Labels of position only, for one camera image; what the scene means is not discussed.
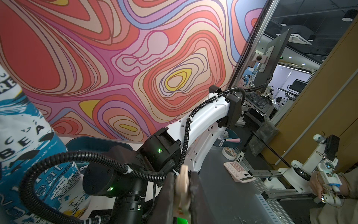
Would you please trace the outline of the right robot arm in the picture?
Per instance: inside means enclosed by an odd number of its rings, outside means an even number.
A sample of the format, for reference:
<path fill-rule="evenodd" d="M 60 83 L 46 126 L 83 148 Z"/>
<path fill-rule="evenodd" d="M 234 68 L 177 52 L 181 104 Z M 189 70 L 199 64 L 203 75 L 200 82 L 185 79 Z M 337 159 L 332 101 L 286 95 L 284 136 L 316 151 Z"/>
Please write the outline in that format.
<path fill-rule="evenodd" d="M 215 127 L 235 124 L 246 91 L 239 87 L 222 91 L 210 87 L 206 101 L 181 120 L 158 130 L 136 152 L 119 158 L 90 151 L 65 152 L 47 157 L 27 170 L 20 184 L 20 199 L 25 207 L 38 217 L 54 224 L 79 224 L 80 220 L 65 215 L 48 206 L 35 190 L 36 179 L 46 170 L 67 162 L 86 161 L 98 165 L 108 175 L 100 188 L 98 172 L 86 172 L 90 179 L 88 194 L 106 197 L 139 197 L 135 186 L 148 182 L 163 183 L 169 173 L 176 173 L 184 166 L 186 153 L 194 140 L 210 134 Z"/>

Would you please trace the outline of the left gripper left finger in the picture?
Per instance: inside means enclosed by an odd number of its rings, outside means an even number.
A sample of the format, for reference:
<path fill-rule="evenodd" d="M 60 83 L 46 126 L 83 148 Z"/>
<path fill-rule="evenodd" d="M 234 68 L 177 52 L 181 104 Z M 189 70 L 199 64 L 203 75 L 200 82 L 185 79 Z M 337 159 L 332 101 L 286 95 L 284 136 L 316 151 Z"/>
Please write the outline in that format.
<path fill-rule="evenodd" d="M 174 204 L 175 177 L 169 173 L 160 190 L 149 224 L 172 224 Z"/>

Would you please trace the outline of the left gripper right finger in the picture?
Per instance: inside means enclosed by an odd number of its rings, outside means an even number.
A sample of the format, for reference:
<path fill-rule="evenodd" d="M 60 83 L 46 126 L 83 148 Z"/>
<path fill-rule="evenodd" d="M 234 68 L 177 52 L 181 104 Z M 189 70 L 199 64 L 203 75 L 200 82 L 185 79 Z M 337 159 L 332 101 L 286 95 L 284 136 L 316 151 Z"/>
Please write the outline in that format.
<path fill-rule="evenodd" d="M 215 224 L 215 218 L 209 208 L 199 174 L 191 172 L 189 178 L 190 214 L 192 224 Z"/>

